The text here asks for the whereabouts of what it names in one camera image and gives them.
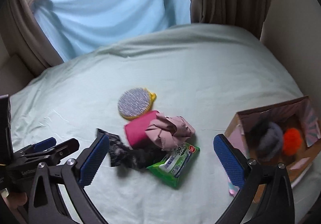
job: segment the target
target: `bed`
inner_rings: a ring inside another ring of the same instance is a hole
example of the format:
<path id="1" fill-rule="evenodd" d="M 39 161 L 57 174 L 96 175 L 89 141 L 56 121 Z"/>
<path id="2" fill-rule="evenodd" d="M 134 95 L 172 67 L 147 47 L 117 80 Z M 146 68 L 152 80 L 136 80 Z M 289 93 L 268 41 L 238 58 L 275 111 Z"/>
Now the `bed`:
<path id="1" fill-rule="evenodd" d="M 117 101 L 134 87 L 157 94 L 154 109 L 183 116 L 195 128 L 191 142 L 201 152 L 185 169 L 178 189 L 147 171 L 111 168 L 107 156 L 85 191 L 111 224 L 215 223 L 233 198 L 212 147 L 214 136 L 225 131 L 236 111 L 302 96 L 287 70 L 245 29 L 175 26 L 47 69 L 13 95 L 14 150 L 49 137 L 58 143 L 74 137 L 81 151 L 94 140 L 96 128 L 118 134 L 128 144 L 127 121 L 118 114 Z M 296 223 L 321 191 L 320 174 L 318 156 L 293 189 Z M 62 193 L 80 222 L 64 189 Z"/>

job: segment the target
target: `cardboard box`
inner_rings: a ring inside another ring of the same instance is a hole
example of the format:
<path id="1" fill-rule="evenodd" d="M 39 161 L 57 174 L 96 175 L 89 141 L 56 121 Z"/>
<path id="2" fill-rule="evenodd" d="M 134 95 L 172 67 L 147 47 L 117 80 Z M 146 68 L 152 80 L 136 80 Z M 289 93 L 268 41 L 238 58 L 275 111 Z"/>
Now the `cardboard box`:
<path id="1" fill-rule="evenodd" d="M 239 149 L 246 158 L 257 159 L 256 153 L 247 145 L 247 133 L 259 121 L 269 119 L 283 127 L 295 127 L 301 132 L 303 142 L 298 152 L 291 158 L 279 156 L 272 159 L 267 165 L 277 165 L 283 162 L 286 165 L 292 184 L 298 180 L 304 170 L 309 167 L 314 158 L 321 151 L 320 121 L 311 105 L 308 96 L 297 98 L 283 103 L 249 109 L 237 112 L 225 131 L 225 136 Z M 260 185 L 254 202 L 258 203 L 264 185 Z"/>

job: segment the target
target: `orange pom pom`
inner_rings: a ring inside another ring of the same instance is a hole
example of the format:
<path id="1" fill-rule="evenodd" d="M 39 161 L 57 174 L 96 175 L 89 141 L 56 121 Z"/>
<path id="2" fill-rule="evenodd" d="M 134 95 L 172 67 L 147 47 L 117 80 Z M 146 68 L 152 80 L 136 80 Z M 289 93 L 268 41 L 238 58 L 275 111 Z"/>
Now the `orange pom pom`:
<path id="1" fill-rule="evenodd" d="M 282 152 L 287 156 L 295 155 L 301 147 L 302 138 L 298 129 L 287 129 L 283 135 Z"/>

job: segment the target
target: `green wet wipes package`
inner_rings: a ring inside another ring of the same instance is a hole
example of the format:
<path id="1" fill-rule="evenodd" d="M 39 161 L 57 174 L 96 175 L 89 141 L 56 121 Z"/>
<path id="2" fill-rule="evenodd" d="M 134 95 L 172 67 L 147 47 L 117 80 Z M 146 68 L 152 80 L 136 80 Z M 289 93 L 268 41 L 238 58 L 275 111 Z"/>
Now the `green wet wipes package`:
<path id="1" fill-rule="evenodd" d="M 147 167 L 147 169 L 167 185 L 176 187 L 182 169 L 199 150 L 198 147 L 185 142 L 171 151 L 163 160 Z"/>

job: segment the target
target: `screw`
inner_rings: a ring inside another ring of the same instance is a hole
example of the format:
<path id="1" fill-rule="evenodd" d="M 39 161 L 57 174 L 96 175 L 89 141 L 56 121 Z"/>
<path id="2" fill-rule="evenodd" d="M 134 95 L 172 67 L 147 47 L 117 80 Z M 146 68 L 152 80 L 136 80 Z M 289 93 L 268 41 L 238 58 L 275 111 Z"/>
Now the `screw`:
<path id="1" fill-rule="evenodd" d="M 69 159 L 69 160 L 67 160 L 67 164 L 68 164 L 68 165 L 74 165 L 75 162 L 76 162 L 75 159 Z"/>
<path id="2" fill-rule="evenodd" d="M 45 166 L 45 163 L 44 163 L 44 162 L 41 162 L 41 163 L 38 164 L 38 168 L 39 168 L 39 169 L 42 169 L 44 166 Z"/>
<path id="3" fill-rule="evenodd" d="M 278 164 L 278 167 L 279 167 L 280 169 L 284 169 L 284 168 L 285 168 L 285 165 L 280 162 L 280 163 Z"/>
<path id="4" fill-rule="evenodd" d="M 250 165 L 256 165 L 256 160 L 255 159 L 248 159 L 248 163 Z"/>

